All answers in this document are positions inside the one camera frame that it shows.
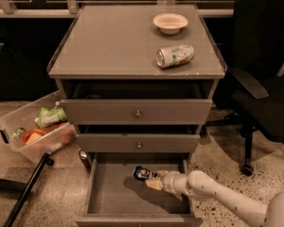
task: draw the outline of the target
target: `gray tabletop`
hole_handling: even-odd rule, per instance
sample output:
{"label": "gray tabletop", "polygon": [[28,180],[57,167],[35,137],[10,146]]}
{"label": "gray tabletop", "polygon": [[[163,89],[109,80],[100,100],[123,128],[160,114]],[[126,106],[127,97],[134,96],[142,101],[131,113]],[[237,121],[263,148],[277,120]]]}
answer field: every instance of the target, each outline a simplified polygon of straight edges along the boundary
{"label": "gray tabletop", "polygon": [[[163,34],[152,22],[161,13],[184,15],[188,26]],[[159,48],[192,44],[195,56],[182,66],[161,69]],[[193,5],[85,6],[49,75],[56,79],[220,79],[217,57]]]}

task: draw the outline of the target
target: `chest of drawers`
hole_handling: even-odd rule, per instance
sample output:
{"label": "chest of drawers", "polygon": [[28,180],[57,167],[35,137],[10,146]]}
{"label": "chest of drawers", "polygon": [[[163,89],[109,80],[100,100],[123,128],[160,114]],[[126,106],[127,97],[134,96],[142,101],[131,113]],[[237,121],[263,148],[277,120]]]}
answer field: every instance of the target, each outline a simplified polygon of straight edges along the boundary
{"label": "chest of drawers", "polygon": [[[179,13],[172,36],[152,23]],[[160,47],[192,44],[194,59],[162,70]],[[49,67],[92,164],[79,226],[199,226],[189,200],[147,189],[135,166],[187,172],[225,67],[193,6],[85,6]]]}

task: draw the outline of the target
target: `white bowl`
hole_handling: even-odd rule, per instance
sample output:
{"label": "white bowl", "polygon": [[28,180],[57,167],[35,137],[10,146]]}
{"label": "white bowl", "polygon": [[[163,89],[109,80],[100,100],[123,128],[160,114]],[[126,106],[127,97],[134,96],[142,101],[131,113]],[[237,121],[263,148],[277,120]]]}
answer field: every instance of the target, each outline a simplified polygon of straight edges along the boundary
{"label": "white bowl", "polygon": [[188,25],[188,20],[180,14],[162,13],[153,18],[153,23],[165,34],[176,34]]}

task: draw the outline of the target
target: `chair seat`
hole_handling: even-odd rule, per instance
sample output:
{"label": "chair seat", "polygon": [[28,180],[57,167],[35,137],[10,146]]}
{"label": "chair seat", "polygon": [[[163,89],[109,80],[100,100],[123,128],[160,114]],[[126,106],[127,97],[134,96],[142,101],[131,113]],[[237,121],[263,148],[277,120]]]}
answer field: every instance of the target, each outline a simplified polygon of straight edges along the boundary
{"label": "chair seat", "polygon": [[284,142],[284,78],[265,79],[261,84],[268,97],[254,99],[248,93],[237,90],[232,99],[236,107],[249,118],[271,141]]}

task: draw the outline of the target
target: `chair armrest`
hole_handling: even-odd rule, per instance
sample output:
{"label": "chair armrest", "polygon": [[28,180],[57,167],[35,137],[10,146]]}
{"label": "chair armrest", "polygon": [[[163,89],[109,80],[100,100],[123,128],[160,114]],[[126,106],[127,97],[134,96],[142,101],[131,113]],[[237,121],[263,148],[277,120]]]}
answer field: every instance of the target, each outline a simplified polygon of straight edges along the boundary
{"label": "chair armrest", "polygon": [[255,99],[269,96],[266,89],[252,75],[241,68],[228,68],[227,71]]}

